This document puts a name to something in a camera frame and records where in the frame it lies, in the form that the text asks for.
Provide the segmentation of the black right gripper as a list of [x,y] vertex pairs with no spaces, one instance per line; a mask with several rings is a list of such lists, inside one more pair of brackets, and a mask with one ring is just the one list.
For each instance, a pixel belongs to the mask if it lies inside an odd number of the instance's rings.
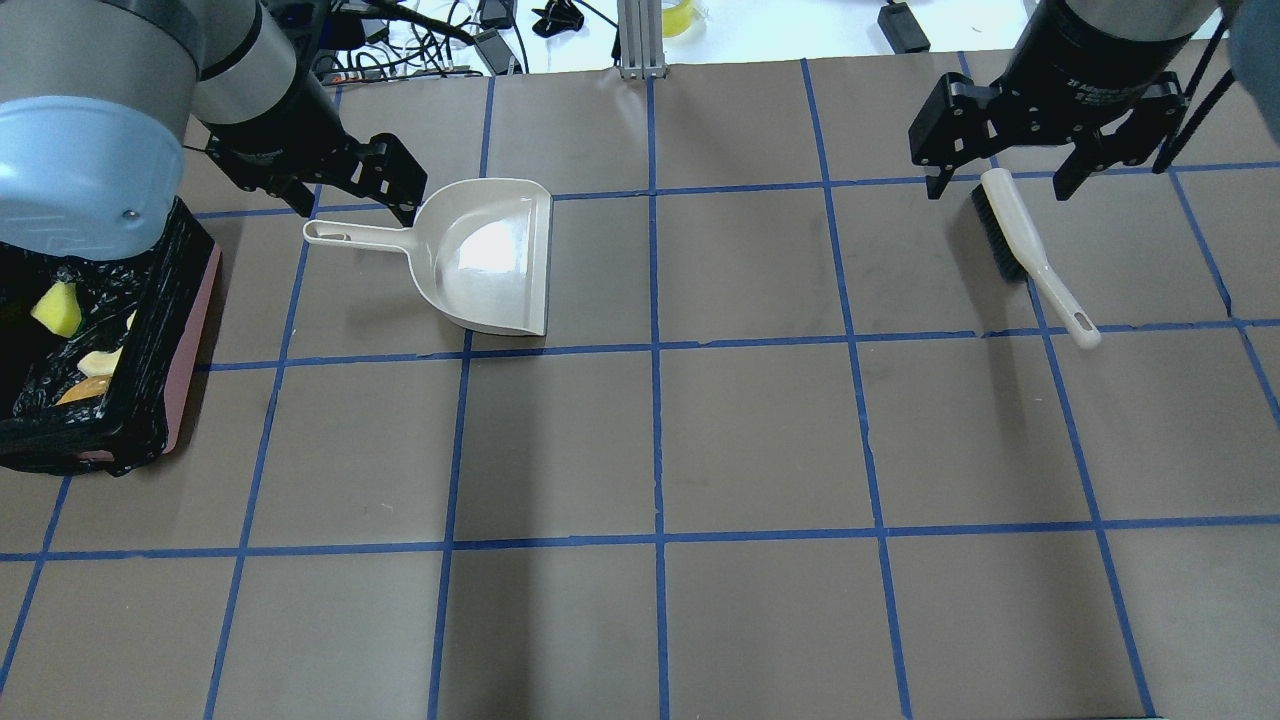
[[1170,64],[1192,35],[1189,1],[1038,3],[996,81],[942,74],[909,126],[927,196],[1011,147],[1071,147],[1053,173],[1061,201],[1096,173],[1143,164],[1187,114]]

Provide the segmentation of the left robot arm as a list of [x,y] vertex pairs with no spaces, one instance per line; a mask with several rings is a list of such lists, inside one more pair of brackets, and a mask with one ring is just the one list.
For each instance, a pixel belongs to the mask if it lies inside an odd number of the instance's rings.
[[189,120],[244,191],[301,217],[311,184],[371,199],[402,225],[426,172],[394,136],[351,136],[261,1],[5,1],[3,243],[115,261],[164,236]]

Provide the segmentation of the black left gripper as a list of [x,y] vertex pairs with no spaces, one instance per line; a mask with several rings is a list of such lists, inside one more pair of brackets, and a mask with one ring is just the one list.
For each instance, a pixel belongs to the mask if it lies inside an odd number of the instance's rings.
[[315,208],[310,184],[385,206],[403,227],[422,205],[428,173],[393,133],[358,141],[314,76],[296,76],[282,99],[241,123],[206,123],[212,161],[246,192],[261,190],[300,217]]

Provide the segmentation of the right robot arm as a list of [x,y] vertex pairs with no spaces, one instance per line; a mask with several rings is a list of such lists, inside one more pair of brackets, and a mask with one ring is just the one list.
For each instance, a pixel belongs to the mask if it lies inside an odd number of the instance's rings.
[[[1190,110],[1202,74],[1183,83],[1170,64],[1213,12],[1222,14],[1213,41],[1228,44],[1230,65]],[[1277,69],[1275,1],[1041,1],[995,82],[940,77],[909,127],[910,159],[936,200],[969,161],[1068,145],[1053,173],[1065,201],[1117,164],[1169,169],[1234,86],[1276,135]]]

